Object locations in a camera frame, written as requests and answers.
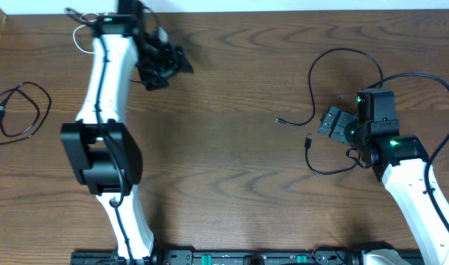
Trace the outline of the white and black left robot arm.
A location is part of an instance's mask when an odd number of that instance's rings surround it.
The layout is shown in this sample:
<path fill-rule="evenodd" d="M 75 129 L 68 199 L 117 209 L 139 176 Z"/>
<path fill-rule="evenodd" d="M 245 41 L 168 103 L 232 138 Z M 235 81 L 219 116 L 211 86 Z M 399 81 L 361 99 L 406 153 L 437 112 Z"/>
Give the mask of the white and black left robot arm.
<path fill-rule="evenodd" d="M 180 72 L 193 73 L 183 48 L 169 42 L 160 20 L 146 31 L 152 10 L 139 0 L 121 0 L 111 15 L 87 20 L 68 7 L 68 17 L 91 30 L 93 67 L 76 120 L 60 138 L 79 184 L 103 206 L 116 236 L 113 251 L 77 250 L 72 264 L 164 264 L 164 251 L 143 212 L 138 184 L 141 150 L 125 124 L 131 77 L 137 71 L 147 91 L 169 86 Z"/>

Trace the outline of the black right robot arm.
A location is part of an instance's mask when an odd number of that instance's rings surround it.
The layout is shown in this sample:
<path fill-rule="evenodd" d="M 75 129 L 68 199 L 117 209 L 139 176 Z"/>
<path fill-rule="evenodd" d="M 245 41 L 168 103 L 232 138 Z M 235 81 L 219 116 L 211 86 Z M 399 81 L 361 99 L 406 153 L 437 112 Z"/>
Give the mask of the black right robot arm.
<path fill-rule="evenodd" d="M 425 264 L 449 264 L 449 204 L 440 191 L 428 153 L 415 135 L 401 135 L 395 95 L 388 88 L 362 89 L 357 111 L 332 106 L 318 132 L 357 152 L 392 195 Z"/>

